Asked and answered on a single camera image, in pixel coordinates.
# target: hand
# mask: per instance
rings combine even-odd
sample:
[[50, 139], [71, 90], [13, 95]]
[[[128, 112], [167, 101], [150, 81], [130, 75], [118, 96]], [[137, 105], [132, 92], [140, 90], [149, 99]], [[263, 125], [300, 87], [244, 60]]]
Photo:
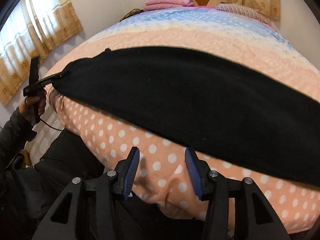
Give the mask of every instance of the hand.
[[47, 105], [47, 91], [44, 89], [41, 89], [38, 91], [38, 96], [35, 97], [27, 97], [26, 100], [23, 100], [23, 102], [19, 106], [19, 112], [20, 114], [26, 119], [27, 121], [31, 122], [31, 116], [33, 111], [31, 110], [32, 105], [38, 104], [38, 113], [39, 116], [44, 114], [45, 106]]

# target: sleeve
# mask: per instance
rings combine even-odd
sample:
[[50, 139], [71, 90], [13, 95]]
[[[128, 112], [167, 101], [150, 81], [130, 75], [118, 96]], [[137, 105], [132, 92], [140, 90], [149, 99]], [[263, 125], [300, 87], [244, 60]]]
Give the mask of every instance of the sleeve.
[[10, 120], [0, 131], [0, 173], [9, 164], [10, 160], [22, 150], [27, 141], [36, 137], [30, 122], [23, 118], [16, 109]]

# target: bed sheet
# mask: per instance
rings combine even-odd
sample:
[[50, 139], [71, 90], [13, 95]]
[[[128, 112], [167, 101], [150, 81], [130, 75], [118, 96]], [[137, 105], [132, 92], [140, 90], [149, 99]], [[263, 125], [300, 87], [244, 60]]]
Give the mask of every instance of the bed sheet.
[[[197, 49], [255, 69], [320, 100], [319, 71], [275, 30], [263, 23], [210, 9], [167, 9], [130, 17], [98, 33], [60, 60], [48, 73], [69, 62], [111, 50], [138, 46]], [[133, 191], [147, 203], [158, 203], [173, 218], [205, 219], [207, 202], [194, 195], [184, 163], [184, 146], [170, 142], [109, 113], [72, 101], [47, 86], [51, 106], [61, 123], [81, 136], [109, 169], [126, 158], [132, 146], [141, 151]], [[320, 214], [320, 189], [273, 178], [197, 153], [225, 177], [250, 176], [264, 192], [289, 233], [311, 228]], [[229, 228], [234, 227], [230, 199]]]

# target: white wall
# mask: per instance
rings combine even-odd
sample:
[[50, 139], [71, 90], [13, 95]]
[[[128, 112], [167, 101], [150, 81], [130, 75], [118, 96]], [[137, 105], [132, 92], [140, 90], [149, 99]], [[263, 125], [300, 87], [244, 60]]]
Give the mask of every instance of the white wall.
[[[84, 30], [61, 44], [40, 66], [40, 76], [58, 62], [64, 55], [96, 33], [118, 22], [134, 8], [143, 8], [146, 0], [71, 0]], [[314, 65], [320, 68], [320, 25], [303, 0], [281, 0], [280, 32]], [[22, 88], [8, 106], [0, 103], [0, 125], [9, 119], [23, 100]]]

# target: black cable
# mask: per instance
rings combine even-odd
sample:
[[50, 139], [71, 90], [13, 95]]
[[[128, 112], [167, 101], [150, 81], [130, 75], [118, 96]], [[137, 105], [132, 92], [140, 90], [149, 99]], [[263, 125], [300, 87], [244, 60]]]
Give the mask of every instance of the black cable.
[[[26, 104], [26, 100], [27, 100], [27, 98], [24, 99], [24, 105], [25, 105], [26, 109], [28, 110], [28, 112], [29, 112], [30, 114], [36, 116], [34, 113], [32, 113], [32, 112], [29, 111], [29, 108], [27, 107], [27, 104]], [[47, 124], [45, 121], [43, 121], [41, 118], [40, 118], [40, 121], [43, 122], [44, 124], [46, 124], [47, 126], [49, 126], [50, 128], [62, 132], [62, 130], [60, 130], [60, 129], [58, 129], [58, 128], [52, 127], [51, 125], [49, 125], [49, 124]]]

